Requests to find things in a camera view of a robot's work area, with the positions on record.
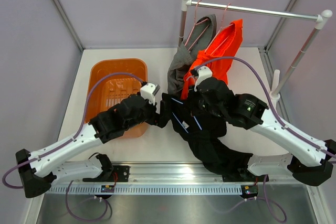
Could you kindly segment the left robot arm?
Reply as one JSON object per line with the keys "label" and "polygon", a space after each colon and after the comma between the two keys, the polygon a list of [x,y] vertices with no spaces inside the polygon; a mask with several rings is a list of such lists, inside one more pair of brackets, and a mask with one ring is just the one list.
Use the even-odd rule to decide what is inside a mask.
{"label": "left robot arm", "polygon": [[141,123],[165,127],[168,118],[168,102],[161,100],[160,111],[156,105],[139,94],[132,94],[121,103],[106,111],[98,113],[84,124],[79,133],[49,146],[44,151],[18,151],[16,161],[26,198],[34,198],[45,193],[51,187],[51,179],[55,178],[52,169],[61,162],[90,149],[121,137],[125,131]]}

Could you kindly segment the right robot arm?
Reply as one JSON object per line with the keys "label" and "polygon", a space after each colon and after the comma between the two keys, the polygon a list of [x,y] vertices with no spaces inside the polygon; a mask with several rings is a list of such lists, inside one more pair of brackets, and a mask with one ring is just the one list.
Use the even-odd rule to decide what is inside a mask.
{"label": "right robot arm", "polygon": [[252,155],[239,165],[238,176],[250,180],[262,175],[292,175],[309,186],[319,186],[333,172],[330,158],[335,141],[319,140],[283,120],[274,107],[248,93],[234,94],[227,84],[214,77],[199,78],[188,91],[192,112],[204,112],[228,124],[258,133],[287,150],[275,156]]}

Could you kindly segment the grey shorts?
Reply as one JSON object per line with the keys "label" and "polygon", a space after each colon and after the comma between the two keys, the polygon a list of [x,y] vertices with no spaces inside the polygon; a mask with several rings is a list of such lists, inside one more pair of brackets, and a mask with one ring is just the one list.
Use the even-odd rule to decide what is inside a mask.
{"label": "grey shorts", "polygon": [[[184,76],[187,74],[192,63],[196,60],[198,52],[200,50],[204,50],[216,35],[216,15],[210,14],[204,16],[199,19],[199,21],[201,21],[205,17],[208,17],[209,20],[201,25],[196,26],[196,29],[191,36],[187,47],[185,47],[184,45],[187,40],[185,39],[178,47],[177,52],[173,57],[173,60],[167,72],[167,92],[170,95],[178,97],[182,94],[182,89],[184,86]],[[190,44],[207,26],[208,28],[205,30],[201,38],[196,42],[191,51],[188,51],[187,49]]]}

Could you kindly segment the blue hanger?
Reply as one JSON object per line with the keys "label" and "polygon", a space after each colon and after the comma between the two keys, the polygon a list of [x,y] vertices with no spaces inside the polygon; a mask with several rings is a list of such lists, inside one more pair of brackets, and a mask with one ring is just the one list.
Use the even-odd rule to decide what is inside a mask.
{"label": "blue hanger", "polygon": [[186,104],[176,98],[170,98],[170,101],[172,115],[186,133],[202,130],[197,117],[191,113]]}

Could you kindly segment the black shorts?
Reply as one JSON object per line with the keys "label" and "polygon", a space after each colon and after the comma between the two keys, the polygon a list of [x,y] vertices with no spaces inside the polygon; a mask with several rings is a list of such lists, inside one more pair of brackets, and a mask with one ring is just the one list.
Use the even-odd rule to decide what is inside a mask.
{"label": "black shorts", "polygon": [[227,133],[226,121],[210,114],[194,116],[202,127],[201,131],[193,130],[192,133],[186,133],[173,115],[170,120],[174,131],[188,143],[193,155],[203,163],[204,167],[214,174],[233,181],[252,179],[254,175],[247,169],[247,163],[252,154],[231,150],[219,140]]}

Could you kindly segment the pink hanger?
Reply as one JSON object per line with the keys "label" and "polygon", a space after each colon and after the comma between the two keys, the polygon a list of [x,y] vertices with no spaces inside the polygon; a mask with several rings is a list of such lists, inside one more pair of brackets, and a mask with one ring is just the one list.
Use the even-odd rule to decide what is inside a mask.
{"label": "pink hanger", "polygon": [[224,41],[227,39],[225,38],[222,42],[219,42],[219,40],[221,39],[221,33],[224,29],[226,29],[227,27],[230,27],[230,25],[228,25],[227,27],[224,27],[224,19],[225,19],[225,13],[228,9],[228,7],[231,5],[231,3],[228,3],[226,8],[224,9],[223,15],[222,15],[222,20],[221,20],[221,25],[220,25],[220,29],[218,30],[217,34],[215,35],[215,37],[213,38],[213,40],[211,41],[211,43],[208,45],[208,47],[205,49],[205,53],[209,53],[209,54],[213,54],[223,43]]}
{"label": "pink hanger", "polygon": [[[201,25],[201,24],[203,24],[203,23],[205,23],[205,22],[207,22],[209,20],[208,17],[203,18],[201,21],[197,20],[197,8],[198,8],[198,6],[199,6],[199,4],[200,4],[201,1],[202,0],[198,0],[197,3],[196,3],[195,12],[194,12],[194,25],[193,25],[192,30],[190,31],[190,33],[189,33],[189,35],[187,37],[187,40],[186,40],[186,42],[184,44],[185,47],[187,47],[187,45],[188,45],[188,43],[190,41],[190,38],[191,38],[191,36],[193,35],[193,33],[194,33],[195,29],[196,29],[196,26]],[[194,39],[194,41],[188,47],[188,49],[187,49],[188,51],[191,51],[191,49],[194,47],[194,45],[196,44],[196,42],[201,38],[201,36],[203,35],[203,33],[205,32],[205,30],[207,28],[208,28],[208,26],[203,29],[203,31],[198,35],[197,38]]]}

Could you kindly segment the orange shorts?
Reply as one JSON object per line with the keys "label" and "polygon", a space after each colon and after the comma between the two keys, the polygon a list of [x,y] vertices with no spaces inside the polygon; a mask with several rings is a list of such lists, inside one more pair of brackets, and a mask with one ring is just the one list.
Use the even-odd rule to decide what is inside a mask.
{"label": "orange shorts", "polygon": [[[213,54],[205,53],[205,49],[199,51],[196,60],[190,67],[190,70],[209,60],[218,57],[235,56],[243,41],[243,20],[234,20],[230,24],[231,26],[224,29],[221,33],[222,37],[219,42],[222,42],[225,38],[227,38],[224,43]],[[232,63],[233,61],[231,59],[219,60],[208,63],[206,66],[211,69],[213,77],[217,78],[218,80],[222,80],[225,83],[228,83],[227,73]]]}

